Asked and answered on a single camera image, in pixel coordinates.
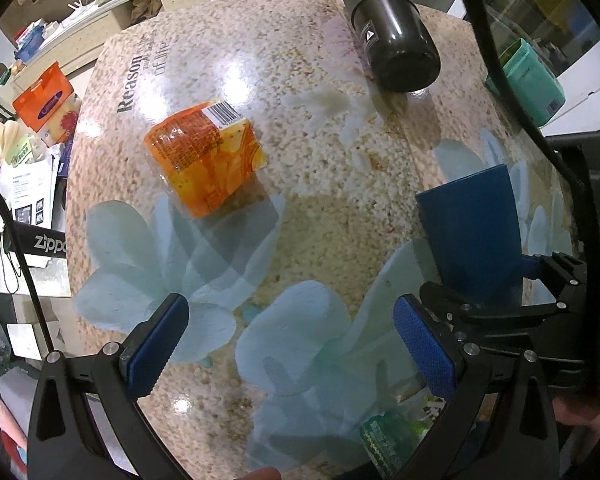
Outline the operator hand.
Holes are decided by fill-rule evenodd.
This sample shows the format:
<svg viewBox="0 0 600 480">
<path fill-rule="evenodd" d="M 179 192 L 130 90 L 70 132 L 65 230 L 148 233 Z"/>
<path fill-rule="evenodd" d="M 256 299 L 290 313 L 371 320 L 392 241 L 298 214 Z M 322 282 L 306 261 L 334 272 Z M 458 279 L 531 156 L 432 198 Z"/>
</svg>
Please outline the operator hand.
<svg viewBox="0 0 600 480">
<path fill-rule="evenodd" d="M 282 480 L 282 474 L 274 467 L 264 467 L 251 471 L 237 480 Z"/>
</svg>

